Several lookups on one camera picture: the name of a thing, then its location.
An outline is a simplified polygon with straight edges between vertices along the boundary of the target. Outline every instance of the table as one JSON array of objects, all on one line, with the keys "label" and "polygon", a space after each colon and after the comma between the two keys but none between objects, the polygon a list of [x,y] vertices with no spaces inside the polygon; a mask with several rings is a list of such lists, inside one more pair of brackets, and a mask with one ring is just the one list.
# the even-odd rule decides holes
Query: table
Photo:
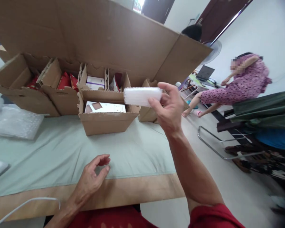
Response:
[{"label": "table", "polygon": [[[158,124],[136,119],[126,132],[86,136],[78,116],[62,116],[46,118],[35,141],[0,137],[0,160],[11,164],[0,176],[0,219],[34,197],[55,197],[63,205],[84,166],[103,153],[111,154],[108,179],[83,210],[184,196]],[[55,201],[33,201],[8,220],[57,210]]]}]

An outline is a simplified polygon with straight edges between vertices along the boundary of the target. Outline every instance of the pink patterned dress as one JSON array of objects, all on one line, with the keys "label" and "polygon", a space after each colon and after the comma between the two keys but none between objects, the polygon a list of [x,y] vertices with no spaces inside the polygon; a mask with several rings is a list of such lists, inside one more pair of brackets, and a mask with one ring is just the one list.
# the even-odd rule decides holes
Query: pink patterned dress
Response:
[{"label": "pink patterned dress", "polygon": [[[253,56],[260,57],[256,54],[245,55],[237,60],[237,64],[239,65]],[[258,59],[247,67],[243,73],[235,75],[234,80],[226,88],[202,92],[201,102],[203,104],[232,105],[256,98],[259,94],[265,92],[268,84],[272,83],[268,74],[269,69],[261,59]]]}]

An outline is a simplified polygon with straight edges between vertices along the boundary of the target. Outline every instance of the dark wooden door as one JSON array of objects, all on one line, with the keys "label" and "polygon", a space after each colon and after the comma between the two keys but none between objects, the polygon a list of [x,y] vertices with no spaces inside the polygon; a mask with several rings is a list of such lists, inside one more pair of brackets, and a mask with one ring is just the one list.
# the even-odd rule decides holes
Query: dark wooden door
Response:
[{"label": "dark wooden door", "polygon": [[174,0],[145,0],[141,14],[164,24]]},{"label": "dark wooden door", "polygon": [[231,19],[252,0],[211,0],[198,18],[202,25],[202,41],[213,41]]}]

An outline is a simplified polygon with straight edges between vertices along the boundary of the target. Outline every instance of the blue shirt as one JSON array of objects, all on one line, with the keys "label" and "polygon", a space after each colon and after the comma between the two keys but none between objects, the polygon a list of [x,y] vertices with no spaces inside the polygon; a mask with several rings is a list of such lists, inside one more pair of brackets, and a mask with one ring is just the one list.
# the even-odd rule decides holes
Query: blue shirt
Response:
[{"label": "blue shirt", "polygon": [[266,145],[285,150],[285,129],[263,129],[255,137]]}]

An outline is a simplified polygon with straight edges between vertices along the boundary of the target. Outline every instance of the dark green cloth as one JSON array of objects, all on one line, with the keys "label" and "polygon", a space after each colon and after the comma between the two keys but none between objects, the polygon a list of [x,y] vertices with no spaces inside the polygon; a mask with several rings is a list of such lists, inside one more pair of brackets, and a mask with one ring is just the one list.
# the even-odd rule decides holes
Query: dark green cloth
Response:
[{"label": "dark green cloth", "polygon": [[233,105],[232,122],[246,122],[248,128],[285,129],[285,91]]}]

